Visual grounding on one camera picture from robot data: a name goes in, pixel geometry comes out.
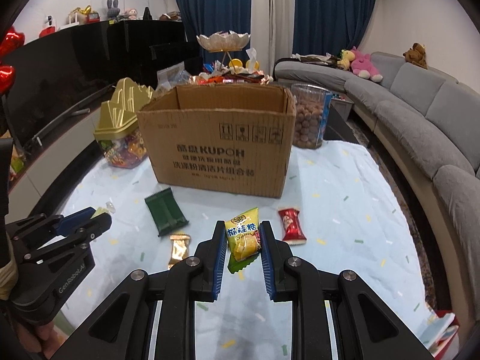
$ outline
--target cardboard box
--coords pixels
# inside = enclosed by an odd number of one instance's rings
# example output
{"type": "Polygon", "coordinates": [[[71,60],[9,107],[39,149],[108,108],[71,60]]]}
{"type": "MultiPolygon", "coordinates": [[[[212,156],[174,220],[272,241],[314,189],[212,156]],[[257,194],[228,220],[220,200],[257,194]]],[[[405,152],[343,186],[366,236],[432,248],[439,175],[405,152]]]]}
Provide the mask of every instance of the cardboard box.
{"type": "Polygon", "coordinates": [[[160,183],[278,198],[295,126],[290,90],[184,85],[137,112],[160,183]]]}

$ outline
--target red box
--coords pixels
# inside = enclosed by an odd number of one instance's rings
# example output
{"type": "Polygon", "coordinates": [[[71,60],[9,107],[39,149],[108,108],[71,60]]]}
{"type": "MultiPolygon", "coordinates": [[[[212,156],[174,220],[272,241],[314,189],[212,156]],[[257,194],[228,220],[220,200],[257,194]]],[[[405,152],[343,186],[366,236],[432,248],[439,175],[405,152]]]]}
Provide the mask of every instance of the red box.
{"type": "MultiPolygon", "coordinates": [[[[439,318],[442,318],[443,316],[445,316],[445,314],[447,314],[448,312],[452,312],[452,311],[445,311],[445,310],[436,310],[435,313],[438,315],[439,318]]],[[[455,316],[453,322],[450,324],[450,326],[460,326],[460,323],[458,323],[458,319],[457,317],[455,316]]],[[[458,330],[455,332],[455,334],[450,338],[450,340],[447,342],[447,344],[445,345],[445,347],[440,351],[438,352],[438,354],[435,356],[435,360],[442,360],[443,356],[445,356],[445,353],[447,352],[448,348],[450,347],[450,345],[452,344],[452,341],[453,339],[455,338],[455,336],[458,335],[458,330]]]]}

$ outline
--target brown teddy bear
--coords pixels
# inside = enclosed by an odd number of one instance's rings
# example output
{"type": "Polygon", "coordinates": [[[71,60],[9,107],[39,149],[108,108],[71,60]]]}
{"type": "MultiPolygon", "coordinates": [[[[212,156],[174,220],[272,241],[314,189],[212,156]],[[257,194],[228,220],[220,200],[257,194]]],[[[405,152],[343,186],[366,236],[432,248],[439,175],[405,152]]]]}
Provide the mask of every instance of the brown teddy bear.
{"type": "Polygon", "coordinates": [[[420,66],[421,68],[428,69],[425,47],[420,43],[414,43],[410,50],[403,53],[403,56],[405,57],[405,61],[420,66]]]}

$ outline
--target decorative glass bowl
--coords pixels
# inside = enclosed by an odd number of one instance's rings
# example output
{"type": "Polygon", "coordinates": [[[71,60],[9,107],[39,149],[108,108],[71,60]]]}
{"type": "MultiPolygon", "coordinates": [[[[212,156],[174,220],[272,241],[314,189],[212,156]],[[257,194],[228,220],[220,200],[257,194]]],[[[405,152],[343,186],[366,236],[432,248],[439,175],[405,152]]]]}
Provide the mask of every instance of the decorative glass bowl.
{"type": "Polygon", "coordinates": [[[210,36],[197,36],[198,43],[205,50],[216,53],[221,51],[242,50],[250,40],[250,34],[237,34],[236,32],[216,32],[210,36]]]}

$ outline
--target light blue tablecloth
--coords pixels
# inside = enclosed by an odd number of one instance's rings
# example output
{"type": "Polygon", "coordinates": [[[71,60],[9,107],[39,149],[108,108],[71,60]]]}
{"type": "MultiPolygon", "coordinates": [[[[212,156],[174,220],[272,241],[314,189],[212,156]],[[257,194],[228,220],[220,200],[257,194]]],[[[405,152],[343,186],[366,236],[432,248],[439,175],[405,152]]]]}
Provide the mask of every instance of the light blue tablecloth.
{"type": "MultiPolygon", "coordinates": [[[[134,269],[167,269],[171,241],[157,237],[143,201],[166,187],[157,183],[148,160],[133,170],[112,168],[102,160],[66,201],[64,215],[87,206],[105,207],[108,201],[116,209],[111,229],[91,243],[95,268],[62,309],[74,326],[134,269]]],[[[362,146],[332,141],[315,151],[292,148],[281,199],[172,190],[190,220],[183,229],[191,235],[190,254],[212,236],[217,220],[229,220],[252,207],[259,208],[260,221],[269,220],[281,239],[277,209],[296,206],[308,241],[292,247],[295,255],[320,270],[356,271],[417,337],[431,325],[405,216],[362,146]]],[[[231,275],[225,266],[218,301],[197,305],[197,359],[288,359],[290,346],[291,305],[269,300],[260,259],[240,274],[231,275]]]]}

